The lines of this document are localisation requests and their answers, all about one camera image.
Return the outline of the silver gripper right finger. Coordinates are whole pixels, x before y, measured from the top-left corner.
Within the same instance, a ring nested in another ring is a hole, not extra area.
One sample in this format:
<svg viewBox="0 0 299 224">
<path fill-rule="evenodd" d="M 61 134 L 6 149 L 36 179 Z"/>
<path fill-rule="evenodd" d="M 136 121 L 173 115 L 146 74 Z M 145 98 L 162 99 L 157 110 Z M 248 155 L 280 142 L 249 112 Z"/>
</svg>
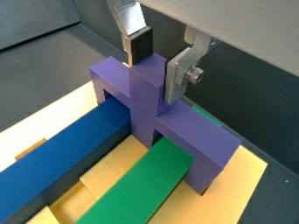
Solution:
<svg viewBox="0 0 299 224">
<path fill-rule="evenodd" d="M 173 104 L 182 96 L 186 84 L 196 85 L 202 76 L 197 67 L 201 57 L 209 50 L 212 36 L 185 26 L 184 41 L 190 45 L 168 62 L 165 67 L 164 100 Z"/>
</svg>

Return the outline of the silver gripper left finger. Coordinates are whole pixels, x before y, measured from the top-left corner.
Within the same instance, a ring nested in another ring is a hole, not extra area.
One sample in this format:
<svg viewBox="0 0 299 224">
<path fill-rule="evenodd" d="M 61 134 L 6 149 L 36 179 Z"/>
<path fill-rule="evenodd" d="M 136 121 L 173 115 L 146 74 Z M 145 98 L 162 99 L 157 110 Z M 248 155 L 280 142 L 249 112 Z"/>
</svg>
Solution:
<svg viewBox="0 0 299 224">
<path fill-rule="evenodd" d="M 106 0 L 126 53 L 129 66 L 153 54 L 153 29 L 146 26 L 141 5 L 136 0 Z"/>
</svg>

